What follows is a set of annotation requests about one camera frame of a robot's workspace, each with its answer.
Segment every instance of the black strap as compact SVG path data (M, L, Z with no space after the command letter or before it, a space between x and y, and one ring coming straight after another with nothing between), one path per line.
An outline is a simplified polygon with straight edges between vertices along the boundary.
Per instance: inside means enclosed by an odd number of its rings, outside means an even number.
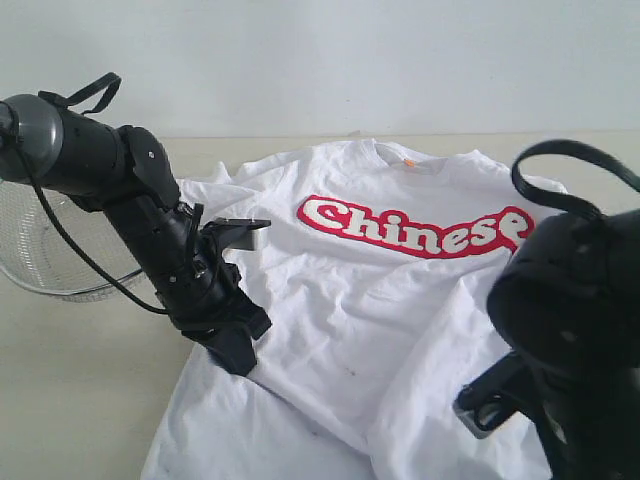
M98 101L95 107L90 110L85 110L82 112L82 115L87 115L89 113L100 113L102 110L107 108L107 105L111 103L113 97L116 96L118 89L120 88L120 83L122 79L113 72L109 72L106 75L100 77L95 82L87 85L86 87L78 90L76 93L66 98L62 95L53 92L38 92L38 96L43 100L57 106L57 107L74 107L79 103L84 102L88 98L93 97L96 93L104 90L106 91Z
M520 173L520 163L523 160L536 155L549 154L566 155L584 160L587 163L613 173L636 192L640 192L640 177L608 153L575 140L547 140L537 143L522 152L518 158L516 158L511 168L511 181L513 182L513 186L516 187L520 195L533 203L573 213L588 222L600 222L604 217L598 207L583 198L566 193L543 190L534 187L523 178Z

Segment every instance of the white wall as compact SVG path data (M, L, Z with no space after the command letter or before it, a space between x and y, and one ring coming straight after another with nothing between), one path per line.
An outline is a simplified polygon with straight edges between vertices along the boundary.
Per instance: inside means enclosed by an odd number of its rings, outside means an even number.
M3 0L0 97L163 136L640 129L637 0Z

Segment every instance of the white table surface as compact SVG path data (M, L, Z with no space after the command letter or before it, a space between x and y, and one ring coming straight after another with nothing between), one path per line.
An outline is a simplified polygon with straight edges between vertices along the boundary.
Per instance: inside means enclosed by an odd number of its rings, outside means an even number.
M640 173L639 132L377 138L441 156L477 148L508 164L524 147L557 136L598 146ZM216 161L235 171L245 161L330 140L164 143L176 176L206 176ZM640 194L595 167L554 157L525 165L609 213L640 206ZM152 289L143 285L137 293L151 298ZM0 278L0 480L138 478L190 349L167 318L123 297L67 303Z

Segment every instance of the wire mesh basket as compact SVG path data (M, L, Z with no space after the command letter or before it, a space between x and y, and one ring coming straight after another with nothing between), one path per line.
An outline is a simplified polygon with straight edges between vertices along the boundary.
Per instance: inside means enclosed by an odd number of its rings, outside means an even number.
M102 212L87 213L57 192L45 195L60 223L98 265L125 286L143 279ZM2 180L0 270L22 288L68 301L91 302L117 293L60 237L30 186Z

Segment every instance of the white t-shirt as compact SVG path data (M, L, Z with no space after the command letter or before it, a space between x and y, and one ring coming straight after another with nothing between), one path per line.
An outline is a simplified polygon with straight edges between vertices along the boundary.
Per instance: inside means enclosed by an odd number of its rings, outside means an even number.
M261 395L286 402L353 458L369 457L363 475L549 477L524 418L479 441L451 409L461 386L508 350L485 311L494 279L555 213L520 197L506 166L477 151L437 158L358 140L273 155L212 180L181 185L187 201L205 204L205 219L272 221L258 251L225 255L273 321L249 375ZM206 363L192 357L181 382L213 368ZM183 397L174 394L169 417L189 410ZM198 415L220 412L200 406ZM154 445L171 443L167 435L161 426ZM183 478L217 478L207 475Z

